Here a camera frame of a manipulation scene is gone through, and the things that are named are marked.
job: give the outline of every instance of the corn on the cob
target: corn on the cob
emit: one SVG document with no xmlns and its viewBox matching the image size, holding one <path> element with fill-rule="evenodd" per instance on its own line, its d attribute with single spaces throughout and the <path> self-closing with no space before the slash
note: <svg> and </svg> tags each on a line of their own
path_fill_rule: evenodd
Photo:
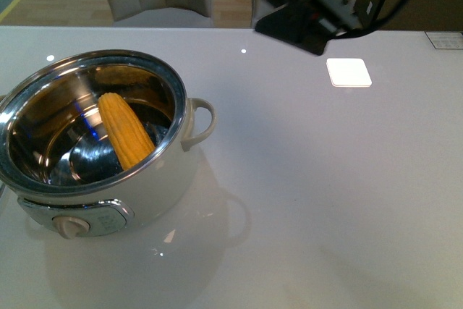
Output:
<svg viewBox="0 0 463 309">
<path fill-rule="evenodd" d="M 132 168 L 154 151 L 155 146 L 135 112 L 117 93 L 98 99 L 101 121 L 123 170 Z"/>
</svg>

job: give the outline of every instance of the cooking pot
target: cooking pot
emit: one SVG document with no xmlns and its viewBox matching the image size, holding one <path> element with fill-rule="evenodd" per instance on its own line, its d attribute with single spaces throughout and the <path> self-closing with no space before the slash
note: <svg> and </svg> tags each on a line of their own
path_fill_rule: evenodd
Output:
<svg viewBox="0 0 463 309">
<path fill-rule="evenodd" d="M 98 112 L 98 98 L 121 95 L 156 149 L 123 171 Z M 211 122 L 194 133 L 195 111 Z M 0 179 L 39 224 L 65 238 L 142 226 L 185 193 L 196 144 L 216 125 L 210 103 L 188 98 L 179 75 L 153 56 L 93 51 L 49 65 L 0 103 Z"/>
</svg>

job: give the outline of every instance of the white coaster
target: white coaster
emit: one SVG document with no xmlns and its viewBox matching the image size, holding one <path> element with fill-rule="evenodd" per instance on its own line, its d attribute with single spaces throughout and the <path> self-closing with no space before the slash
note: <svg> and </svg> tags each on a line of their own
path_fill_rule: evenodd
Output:
<svg viewBox="0 0 463 309">
<path fill-rule="evenodd" d="M 331 83 L 335 87 L 370 87 L 371 78 L 360 58 L 328 58 L 326 60 Z"/>
</svg>

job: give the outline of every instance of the white tabletop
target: white tabletop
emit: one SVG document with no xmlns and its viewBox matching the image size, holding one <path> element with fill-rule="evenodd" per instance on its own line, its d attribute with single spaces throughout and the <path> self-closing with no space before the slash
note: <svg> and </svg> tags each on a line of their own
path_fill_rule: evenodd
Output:
<svg viewBox="0 0 463 309">
<path fill-rule="evenodd" d="M 7 190 L 0 308 L 463 308 L 463 51 L 424 33 L 316 57 L 251 30 L 0 27 L 0 93 L 48 55 L 105 48 L 169 63 L 216 130 L 182 200 L 130 233 L 64 240 Z M 332 86 L 327 58 L 363 59 L 373 84 Z"/>
</svg>

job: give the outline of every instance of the label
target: label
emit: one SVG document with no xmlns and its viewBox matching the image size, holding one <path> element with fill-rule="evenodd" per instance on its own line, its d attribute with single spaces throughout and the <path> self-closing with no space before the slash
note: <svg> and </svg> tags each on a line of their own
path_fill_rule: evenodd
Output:
<svg viewBox="0 0 463 309">
<path fill-rule="evenodd" d="M 426 35 L 437 50 L 463 50 L 463 33 L 426 32 Z"/>
</svg>

